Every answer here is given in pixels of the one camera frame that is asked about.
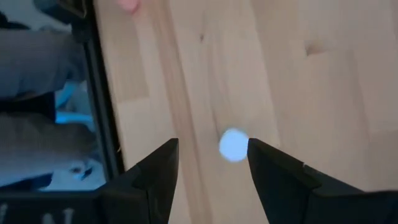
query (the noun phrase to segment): white ball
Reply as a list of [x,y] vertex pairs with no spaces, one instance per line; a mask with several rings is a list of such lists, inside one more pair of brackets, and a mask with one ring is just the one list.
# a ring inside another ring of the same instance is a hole
[[248,154],[249,137],[236,128],[226,130],[220,139],[220,153],[230,162],[240,162]]

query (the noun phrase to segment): wooden surface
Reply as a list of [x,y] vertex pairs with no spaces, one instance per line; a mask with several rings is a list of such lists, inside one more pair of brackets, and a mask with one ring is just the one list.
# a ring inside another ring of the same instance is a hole
[[97,0],[128,167],[180,138],[170,223],[265,223],[245,130],[364,190],[398,187],[398,1]]

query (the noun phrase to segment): light wood grain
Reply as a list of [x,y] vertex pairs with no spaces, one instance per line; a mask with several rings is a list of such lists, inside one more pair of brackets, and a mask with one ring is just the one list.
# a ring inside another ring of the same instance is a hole
[[128,167],[180,138],[171,223],[265,223],[235,127],[364,190],[398,188],[394,0],[97,0]]

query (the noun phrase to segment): wooden table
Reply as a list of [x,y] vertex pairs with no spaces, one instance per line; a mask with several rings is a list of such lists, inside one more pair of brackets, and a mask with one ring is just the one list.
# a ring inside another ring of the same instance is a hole
[[97,0],[128,167],[180,138],[170,223],[266,223],[245,130],[364,190],[398,187],[398,1]]

